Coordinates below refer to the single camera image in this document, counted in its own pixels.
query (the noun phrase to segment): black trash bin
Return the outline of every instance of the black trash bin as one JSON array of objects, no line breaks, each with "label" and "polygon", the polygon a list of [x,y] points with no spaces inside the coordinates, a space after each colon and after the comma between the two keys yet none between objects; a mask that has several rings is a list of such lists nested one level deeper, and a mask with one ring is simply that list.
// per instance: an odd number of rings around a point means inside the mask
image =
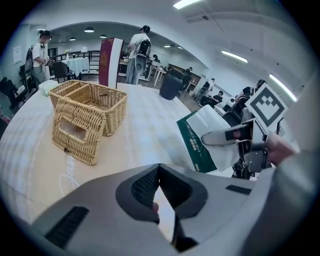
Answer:
[{"label": "black trash bin", "polygon": [[174,69],[166,74],[160,88],[160,95],[167,100],[173,100],[182,86],[182,77],[183,74]]}]

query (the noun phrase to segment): wicker basket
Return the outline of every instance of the wicker basket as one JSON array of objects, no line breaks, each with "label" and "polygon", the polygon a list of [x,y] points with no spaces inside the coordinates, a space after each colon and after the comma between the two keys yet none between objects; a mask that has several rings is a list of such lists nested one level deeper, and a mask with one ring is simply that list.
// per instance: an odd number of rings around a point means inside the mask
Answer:
[{"label": "wicker basket", "polygon": [[52,89],[49,92],[50,95],[50,99],[53,105],[53,108],[56,109],[56,105],[58,103],[58,100],[63,97],[66,96],[67,94],[71,93],[72,91],[88,85],[89,82],[84,82],[84,81],[78,81],[78,80],[69,80],[66,81],[62,84],[60,84],[59,86],[57,86],[56,88]]},{"label": "wicker basket", "polygon": [[[71,134],[70,131],[63,129],[63,121],[84,131],[84,138],[80,139],[77,134]],[[99,146],[105,126],[106,115],[103,110],[61,97],[55,109],[52,141],[64,152],[68,152],[87,165],[94,166],[98,161]]]},{"label": "wicker basket", "polygon": [[98,108],[106,117],[103,136],[111,136],[125,118],[128,95],[122,91],[99,84],[86,84],[65,97],[72,101]]}]

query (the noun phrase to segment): green bag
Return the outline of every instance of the green bag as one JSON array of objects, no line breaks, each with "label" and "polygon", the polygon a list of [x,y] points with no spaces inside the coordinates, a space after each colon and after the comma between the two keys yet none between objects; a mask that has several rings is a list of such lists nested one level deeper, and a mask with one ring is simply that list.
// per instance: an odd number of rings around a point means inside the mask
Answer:
[{"label": "green bag", "polygon": [[202,144],[201,139],[196,135],[187,122],[187,119],[192,117],[195,113],[197,113],[197,111],[188,114],[176,123],[179,127],[186,148],[188,149],[195,170],[201,173],[209,173],[215,171],[217,167],[215,166],[209,151]]}]

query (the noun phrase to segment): white tablecloth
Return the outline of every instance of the white tablecloth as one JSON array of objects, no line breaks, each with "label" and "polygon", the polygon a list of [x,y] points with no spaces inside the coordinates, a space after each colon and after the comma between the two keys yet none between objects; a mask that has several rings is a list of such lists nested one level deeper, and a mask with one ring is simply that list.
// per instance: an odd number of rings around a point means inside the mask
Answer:
[{"label": "white tablecloth", "polygon": [[79,58],[70,58],[70,59],[64,59],[62,60],[63,63],[67,64],[69,69],[73,71],[75,76],[79,76],[79,74],[82,72],[82,70],[89,70],[89,58],[85,57],[79,57]]},{"label": "white tablecloth", "polygon": [[[128,94],[126,117],[111,137],[102,138],[100,150],[105,147],[112,152],[99,155],[96,166],[105,166],[99,176],[155,163],[194,170],[176,123],[190,113],[183,103],[177,98],[164,99],[159,90],[152,88],[118,83],[118,89]],[[70,156],[51,141],[53,113],[50,98],[38,91],[17,112],[0,141],[2,195],[11,211],[28,223],[54,201],[88,181],[85,175],[76,177],[77,165],[82,163],[74,158],[69,163]],[[59,154],[59,161],[46,153],[44,141]],[[113,159],[119,156],[123,160],[114,164]],[[37,168],[39,162],[44,163],[44,168]],[[61,164],[72,164],[74,176],[73,187],[60,193],[65,189],[59,189],[60,179],[69,172]],[[55,171],[49,171],[48,165]],[[87,166],[86,173],[96,175],[95,170],[95,166]]]}]

